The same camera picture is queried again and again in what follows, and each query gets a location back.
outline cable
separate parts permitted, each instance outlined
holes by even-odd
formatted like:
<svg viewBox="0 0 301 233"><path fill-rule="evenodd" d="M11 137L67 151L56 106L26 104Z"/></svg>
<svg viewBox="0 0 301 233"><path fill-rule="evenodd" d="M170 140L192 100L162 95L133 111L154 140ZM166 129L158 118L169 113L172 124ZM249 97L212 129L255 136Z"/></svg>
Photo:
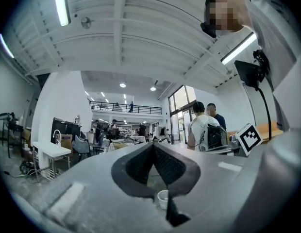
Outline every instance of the cable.
<svg viewBox="0 0 301 233"><path fill-rule="evenodd" d="M267 111L267 117L268 117L268 130L269 130L269 141L271 140L271 120L270 120L270 114L269 114L269 110L268 110L268 106L266 103L266 99L265 96L262 92L262 90L260 88L256 88L257 91L259 91L259 93L262 95L262 98L264 100L265 103L265 107L266 107L266 111Z"/></svg>

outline window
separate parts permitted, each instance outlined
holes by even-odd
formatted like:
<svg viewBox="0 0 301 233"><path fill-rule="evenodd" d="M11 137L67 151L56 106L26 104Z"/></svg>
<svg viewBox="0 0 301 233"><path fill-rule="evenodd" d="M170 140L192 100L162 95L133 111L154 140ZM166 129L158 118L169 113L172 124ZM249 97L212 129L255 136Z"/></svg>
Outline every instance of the window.
<svg viewBox="0 0 301 233"><path fill-rule="evenodd" d="M175 111L174 97L173 97L173 95L170 97L170 107L171 107L171 111L170 112Z"/></svg>
<svg viewBox="0 0 301 233"><path fill-rule="evenodd" d="M175 106L179 109L188 104L185 87L182 86L176 93L174 93Z"/></svg>
<svg viewBox="0 0 301 233"><path fill-rule="evenodd" d="M192 101L196 100L196 95L195 95L194 88L192 88L190 86L186 86L186 90L187 90L189 102L192 102Z"/></svg>

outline glass door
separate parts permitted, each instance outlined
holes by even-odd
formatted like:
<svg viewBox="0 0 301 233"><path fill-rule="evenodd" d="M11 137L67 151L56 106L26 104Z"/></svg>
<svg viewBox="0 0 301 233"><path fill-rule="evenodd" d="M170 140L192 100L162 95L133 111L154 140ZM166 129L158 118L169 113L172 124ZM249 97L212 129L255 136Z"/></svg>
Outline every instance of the glass door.
<svg viewBox="0 0 301 233"><path fill-rule="evenodd" d="M179 135L179 121L178 121L178 114L175 114L171 117L172 121L172 132L173 132L173 142L180 140Z"/></svg>
<svg viewBox="0 0 301 233"><path fill-rule="evenodd" d="M188 141L188 125L190 124L190 112L189 110L183 111L184 131L185 131L185 143Z"/></svg>

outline ceiling light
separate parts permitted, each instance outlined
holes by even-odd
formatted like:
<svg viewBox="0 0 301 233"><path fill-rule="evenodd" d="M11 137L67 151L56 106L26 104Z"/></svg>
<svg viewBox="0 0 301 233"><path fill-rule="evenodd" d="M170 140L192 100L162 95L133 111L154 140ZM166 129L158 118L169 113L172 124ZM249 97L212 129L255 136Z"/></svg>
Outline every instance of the ceiling light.
<svg viewBox="0 0 301 233"><path fill-rule="evenodd" d="M8 46L6 45L6 42L3 39L3 36L0 33L0 42L3 45L3 47L5 48L6 53L11 57L11 58L15 58L14 55L10 52Z"/></svg>
<svg viewBox="0 0 301 233"><path fill-rule="evenodd" d="M243 41L241 41L233 50L221 59L223 65L226 65L232 59L234 59L239 53L241 53L245 48L247 48L253 41L256 40L256 34L249 34Z"/></svg>
<svg viewBox="0 0 301 233"><path fill-rule="evenodd" d="M66 26L70 23L70 18L68 14L68 6L66 0L55 0L57 6L58 16L61 26Z"/></svg>

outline person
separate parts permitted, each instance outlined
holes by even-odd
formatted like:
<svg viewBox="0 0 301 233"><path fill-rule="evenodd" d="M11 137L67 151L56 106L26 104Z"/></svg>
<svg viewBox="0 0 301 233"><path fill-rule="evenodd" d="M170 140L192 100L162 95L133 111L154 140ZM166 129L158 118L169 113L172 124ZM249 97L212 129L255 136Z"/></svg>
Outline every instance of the person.
<svg viewBox="0 0 301 233"><path fill-rule="evenodd" d="M99 124L99 121L96 120L97 126L96 126L96 140L97 143L100 145L103 138L101 137L102 133L102 126Z"/></svg>
<svg viewBox="0 0 301 233"><path fill-rule="evenodd" d="M224 119L224 117L222 117L220 114L217 113L217 108L216 108L215 104L213 104L213 103L208 104L207 111L208 111L208 114L211 117L214 117L218 121L220 126L223 127L224 130L226 130L225 119Z"/></svg>
<svg viewBox="0 0 301 233"><path fill-rule="evenodd" d="M133 102L131 102L130 104L130 110L128 112L132 112L133 111Z"/></svg>
<svg viewBox="0 0 301 233"><path fill-rule="evenodd" d="M138 135L139 136L145 136L145 132L146 132L146 126L145 126L145 124L144 123L140 123Z"/></svg>
<svg viewBox="0 0 301 233"><path fill-rule="evenodd" d="M256 34L269 62L266 79L272 91L281 83L301 54L301 30L280 0L206 0L202 30L212 37L238 32L244 27ZM275 100L277 126L289 124Z"/></svg>
<svg viewBox="0 0 301 233"><path fill-rule="evenodd" d="M112 123L110 123L108 125L108 131L111 131L113 129L116 129L116 123L117 123L117 120L116 119L113 119Z"/></svg>
<svg viewBox="0 0 301 233"><path fill-rule="evenodd" d="M203 136L208 124L219 126L219 123L215 118L204 114L204 110L205 108L202 102L197 101L193 104L193 111L196 118L188 125L189 134L187 148L190 150L199 150L199 148L203 146Z"/></svg>

